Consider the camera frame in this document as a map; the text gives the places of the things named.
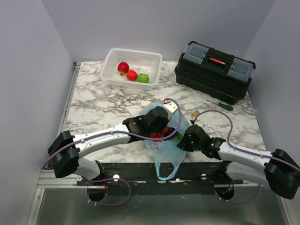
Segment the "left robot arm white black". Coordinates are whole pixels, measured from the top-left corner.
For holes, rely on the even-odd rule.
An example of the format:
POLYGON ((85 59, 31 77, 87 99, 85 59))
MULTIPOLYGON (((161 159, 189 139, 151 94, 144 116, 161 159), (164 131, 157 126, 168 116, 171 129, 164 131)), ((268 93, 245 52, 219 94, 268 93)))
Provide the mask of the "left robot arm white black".
POLYGON ((61 132, 48 149, 55 177, 77 174, 93 185, 101 184, 104 174, 100 164, 85 159, 86 155, 114 145, 152 140, 151 135, 163 132, 177 109, 172 104, 159 105, 144 115, 127 118, 102 131, 83 135, 61 132))

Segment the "red fake apple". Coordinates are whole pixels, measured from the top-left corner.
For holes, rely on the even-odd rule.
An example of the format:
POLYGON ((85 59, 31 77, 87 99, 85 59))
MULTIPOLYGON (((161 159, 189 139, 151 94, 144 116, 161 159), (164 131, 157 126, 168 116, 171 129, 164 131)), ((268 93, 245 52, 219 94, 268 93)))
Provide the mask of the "red fake apple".
POLYGON ((117 70, 121 75, 125 75, 130 70, 130 67, 126 62, 120 62, 117 70))

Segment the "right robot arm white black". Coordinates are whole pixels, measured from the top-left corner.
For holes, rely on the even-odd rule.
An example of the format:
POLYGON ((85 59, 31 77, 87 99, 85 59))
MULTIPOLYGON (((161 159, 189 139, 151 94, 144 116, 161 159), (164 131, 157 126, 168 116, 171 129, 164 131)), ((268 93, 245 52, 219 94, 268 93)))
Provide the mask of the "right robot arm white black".
POLYGON ((293 199, 300 187, 300 167, 281 149, 274 152, 252 150, 232 145, 228 140, 209 135, 198 125, 190 126, 178 147, 184 151, 200 151, 209 158, 228 165, 216 171, 218 182, 246 180, 269 187, 285 199, 293 199))

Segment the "red fake peach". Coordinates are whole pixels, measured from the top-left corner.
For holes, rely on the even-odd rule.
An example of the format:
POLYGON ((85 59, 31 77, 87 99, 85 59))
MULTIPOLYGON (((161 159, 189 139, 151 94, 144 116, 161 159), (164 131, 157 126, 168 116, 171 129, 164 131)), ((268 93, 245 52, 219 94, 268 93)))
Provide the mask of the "red fake peach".
POLYGON ((138 74, 133 71, 133 70, 129 70, 126 74, 127 76, 127 79, 130 80, 130 81, 136 81, 137 80, 137 77, 138 77, 138 74))

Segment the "light blue plastic bag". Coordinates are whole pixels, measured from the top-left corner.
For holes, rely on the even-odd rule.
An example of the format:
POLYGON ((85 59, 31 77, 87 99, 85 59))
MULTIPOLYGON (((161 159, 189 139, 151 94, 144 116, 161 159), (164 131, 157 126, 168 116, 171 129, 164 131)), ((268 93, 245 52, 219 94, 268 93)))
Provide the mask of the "light blue plastic bag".
POLYGON ((145 146, 153 152, 157 177, 162 181, 170 180, 175 177, 180 164, 183 162, 187 154, 186 151, 177 147, 179 142, 176 139, 176 135, 181 134, 184 136, 185 131, 191 126, 190 122, 184 117, 184 115, 176 112, 167 125, 175 129, 179 123, 179 118, 181 118, 180 127, 175 136, 171 139, 161 140, 160 142, 152 140, 143 141, 145 146), (168 175, 163 175, 163 163, 170 163, 172 165, 172 171, 169 172, 168 175))

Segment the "red fake cherry bunch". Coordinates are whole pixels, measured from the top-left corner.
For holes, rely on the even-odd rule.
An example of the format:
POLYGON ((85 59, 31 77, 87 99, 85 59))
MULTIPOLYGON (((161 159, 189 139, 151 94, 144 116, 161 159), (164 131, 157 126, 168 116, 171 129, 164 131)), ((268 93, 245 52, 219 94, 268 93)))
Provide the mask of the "red fake cherry bunch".
POLYGON ((160 139, 160 138, 168 136, 170 133, 171 133, 171 128, 168 127, 168 126, 166 126, 162 132, 160 132, 160 133, 152 133, 150 135, 150 138, 160 139))

